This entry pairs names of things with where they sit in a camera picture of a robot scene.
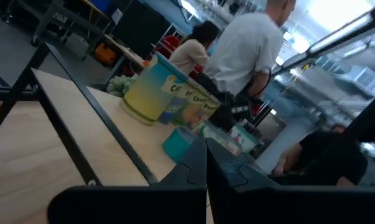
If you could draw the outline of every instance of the paper cup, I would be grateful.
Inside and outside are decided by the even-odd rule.
[[[199,111],[202,104],[206,102],[207,96],[204,94],[202,89],[198,87],[199,85],[197,83],[189,80],[189,84],[192,86],[194,91],[190,96],[188,96],[186,103],[181,107],[181,109],[177,111],[172,123],[192,128],[201,121]]]
[[[184,86],[187,78],[164,56],[156,53],[125,94],[121,105],[143,123],[153,124]]]
[[[202,104],[198,115],[201,121],[206,121],[219,108],[221,102],[212,95],[207,96],[207,100]]]
[[[162,144],[165,153],[176,163],[180,162],[196,136],[186,127],[177,127]]]
[[[162,124],[169,124],[171,120],[173,120],[173,118],[175,117],[176,113],[187,102],[187,98],[194,92],[195,89],[188,83],[181,87],[181,89],[169,103],[167,109],[165,109],[165,111],[162,112],[161,116],[158,119],[158,122]]]

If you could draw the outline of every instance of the hand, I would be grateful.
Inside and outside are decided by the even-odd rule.
[[[284,165],[278,164],[273,170],[273,175],[283,175],[283,174],[284,174]]]

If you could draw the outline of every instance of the white t-shirt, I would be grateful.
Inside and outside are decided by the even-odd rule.
[[[282,31],[264,13],[235,18],[225,29],[204,68],[219,91],[240,93],[253,71],[269,73],[281,46]]]
[[[184,42],[169,57],[169,61],[186,75],[193,71],[196,64],[205,66],[208,59],[204,46],[195,39]]]

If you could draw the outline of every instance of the colorful printed cup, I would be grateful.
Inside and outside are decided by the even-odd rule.
[[[210,93],[206,92],[206,101],[202,104],[198,115],[201,121],[206,121],[213,113],[219,108],[221,102],[212,96]]]
[[[167,109],[162,112],[158,119],[158,122],[162,124],[169,124],[175,117],[176,113],[183,107],[187,102],[187,98],[194,93],[194,89],[188,83],[181,87],[181,89],[174,96]]]
[[[201,121],[198,112],[202,104],[206,102],[207,96],[204,94],[199,84],[192,80],[189,80],[188,83],[192,86],[194,92],[187,98],[187,102],[182,108],[177,111],[172,123],[193,128]]]
[[[187,76],[160,53],[156,53],[120,104],[146,124],[153,124],[184,86]]]

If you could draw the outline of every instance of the person in black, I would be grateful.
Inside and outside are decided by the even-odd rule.
[[[367,169],[367,160],[360,151],[361,142],[374,142],[375,132],[366,132],[356,142],[349,143],[339,150],[330,152],[321,168],[309,172],[308,166],[318,159],[324,150],[336,142],[345,126],[336,124],[331,131],[315,131],[284,152],[276,167],[274,175],[297,174],[315,175],[314,185],[337,185],[354,187],[359,184]]]

